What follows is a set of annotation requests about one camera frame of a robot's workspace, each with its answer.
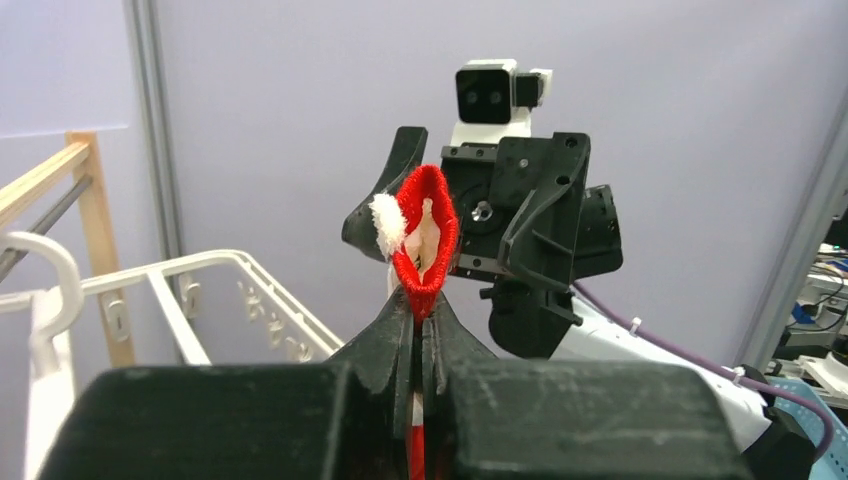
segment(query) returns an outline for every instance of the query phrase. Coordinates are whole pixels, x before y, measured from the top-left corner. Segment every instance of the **cable clip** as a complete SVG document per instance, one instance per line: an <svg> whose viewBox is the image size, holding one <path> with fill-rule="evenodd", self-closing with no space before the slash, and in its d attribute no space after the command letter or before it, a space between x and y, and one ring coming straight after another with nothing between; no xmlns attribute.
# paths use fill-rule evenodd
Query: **cable clip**
<svg viewBox="0 0 848 480"><path fill-rule="evenodd" d="M736 374L733 377L733 384L737 387L739 386L739 382L745 377L745 368L744 367L736 367L733 369L733 373Z"/></svg>
<svg viewBox="0 0 848 480"><path fill-rule="evenodd" d="M642 319L639 317L634 317L633 321L630 322L630 335L636 336L636 330L639 330L639 327L642 325Z"/></svg>

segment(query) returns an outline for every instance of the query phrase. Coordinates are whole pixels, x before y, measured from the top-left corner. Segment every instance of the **gray metal rod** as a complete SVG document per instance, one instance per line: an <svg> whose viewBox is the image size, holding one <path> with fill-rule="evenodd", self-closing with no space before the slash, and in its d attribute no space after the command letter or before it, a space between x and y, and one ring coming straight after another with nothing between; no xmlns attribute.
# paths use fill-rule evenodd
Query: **gray metal rod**
<svg viewBox="0 0 848 480"><path fill-rule="evenodd" d="M91 185L91 177L88 175L83 176L74 184L74 186L67 191L62 198L60 198L52 207L35 222L32 227L30 227L30 233L36 233L38 235L46 235L47 232L53 228L53 225L56 225L56 222L62 218L62 215L71 208L71 205L77 201L77 199L82 195L82 193ZM0 282L6 279L9 276L9 273L15 268L15 265L18 264L21 260L26 257L27 252L22 250L15 250L13 248L7 248L2 254L0 254Z"/></svg>

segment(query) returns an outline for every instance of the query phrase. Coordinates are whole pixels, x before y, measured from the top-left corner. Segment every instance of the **wooden frame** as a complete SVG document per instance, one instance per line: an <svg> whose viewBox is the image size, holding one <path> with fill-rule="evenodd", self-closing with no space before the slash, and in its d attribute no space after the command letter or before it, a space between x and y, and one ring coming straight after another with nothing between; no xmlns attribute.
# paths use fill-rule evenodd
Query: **wooden frame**
<svg viewBox="0 0 848 480"><path fill-rule="evenodd" d="M0 189L0 230L6 229L24 210L32 206L62 179L75 180L84 175L91 185L80 195L80 215L85 234L91 274L98 276L118 271L118 250L104 185L97 135L94 132L68 132L64 149L48 158L17 180ZM116 292L123 298L123 292ZM103 333L112 367L135 365L132 337L122 341L112 337L103 308L100 308Z"/></svg>

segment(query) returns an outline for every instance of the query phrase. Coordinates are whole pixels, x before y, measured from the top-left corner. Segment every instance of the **basket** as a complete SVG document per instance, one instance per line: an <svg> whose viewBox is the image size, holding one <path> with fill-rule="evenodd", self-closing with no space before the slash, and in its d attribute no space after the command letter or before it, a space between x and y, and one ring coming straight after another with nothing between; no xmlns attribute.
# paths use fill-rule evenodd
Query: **basket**
<svg viewBox="0 0 848 480"><path fill-rule="evenodd" d="M769 378L769 382L775 387L782 388L795 395L812 400L822 407L826 407L833 418L835 427L833 443L830 444L827 453L813 465L813 470L810 472L810 480L848 480L848 429L845 428L842 421L833 414L830 407L824 403L812 387L802 380ZM792 415L813 443L817 444L821 441L824 428L821 419L816 414L782 398L775 400L775 406Z"/></svg>

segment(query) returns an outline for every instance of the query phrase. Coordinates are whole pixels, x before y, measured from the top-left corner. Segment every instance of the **hanger hook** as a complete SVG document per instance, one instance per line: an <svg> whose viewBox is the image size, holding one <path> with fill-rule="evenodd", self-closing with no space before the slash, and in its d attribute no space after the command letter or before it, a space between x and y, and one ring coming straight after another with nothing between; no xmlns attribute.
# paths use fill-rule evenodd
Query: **hanger hook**
<svg viewBox="0 0 848 480"><path fill-rule="evenodd" d="M82 293L79 268L71 253L59 242L29 232L10 232L0 236L0 250L13 248L35 252L50 261L59 277L62 308L49 322L35 329L29 344L36 377L59 370L59 359L53 348L53 337L68 330L79 318L85 297Z"/></svg>

